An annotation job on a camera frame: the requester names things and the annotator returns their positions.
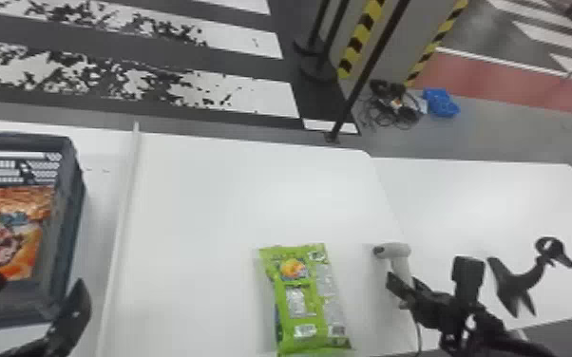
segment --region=yellow and black striped post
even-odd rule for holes
[[[354,29],[353,37],[346,47],[344,57],[339,62],[337,76],[347,78],[351,75],[354,65],[359,62],[361,51],[371,38],[372,28],[381,17],[382,8],[386,0],[371,0],[366,4],[364,11],[359,18],[357,27]]]
[[[466,7],[467,7],[467,0],[459,0],[456,2],[456,4],[454,4],[454,8],[452,9],[450,16],[448,16],[448,19],[446,20],[446,22],[441,24],[441,26],[437,30],[437,35],[434,36],[432,42],[430,42],[426,47],[426,49],[424,49],[424,53],[421,55],[419,62],[417,62],[412,67],[412,70],[408,75],[408,79],[406,79],[406,81],[404,82],[404,85],[406,87],[411,87],[414,84],[414,81],[417,79],[417,77],[419,77],[419,74],[426,66],[426,63],[429,61],[430,57],[432,57],[432,55],[434,54],[434,51],[437,50],[439,45],[441,45],[441,42],[444,40],[444,37],[446,37],[446,34],[452,29],[452,26],[454,26],[454,23],[457,21],[457,18],[459,17],[459,15],[461,15],[461,13],[464,11]]]

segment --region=printed face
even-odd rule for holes
[[[0,267],[4,267],[13,260],[22,249],[24,238],[21,235],[0,237]]]

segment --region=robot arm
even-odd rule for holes
[[[6,284],[7,279],[0,274],[0,291]],[[0,357],[66,357],[78,344],[90,318],[91,298],[85,283],[78,280],[45,337],[2,352]]]

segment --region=snack bag label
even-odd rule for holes
[[[350,355],[351,343],[323,244],[259,250],[276,296],[280,355]]]
[[[0,189],[0,273],[7,279],[31,276],[52,197],[47,186]]]

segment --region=plastic crate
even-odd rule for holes
[[[54,187],[51,216],[43,225],[31,277],[10,281],[0,293],[0,328],[49,322],[56,316],[67,294],[86,192],[82,170],[73,143],[65,137],[0,133],[0,152],[0,157],[4,157],[5,153],[15,153],[15,158],[0,160],[5,161],[1,165],[5,169],[18,170],[17,177],[22,180],[8,183],[0,179],[0,187],[45,184]],[[39,153],[44,154],[43,160],[36,159]],[[29,168],[27,157],[36,161]],[[15,162],[13,168],[9,167],[11,160]],[[48,164],[56,161],[57,168]],[[42,174],[36,175],[36,171],[53,170],[56,172],[55,178],[50,177],[52,174],[47,175],[48,179],[43,179]]]

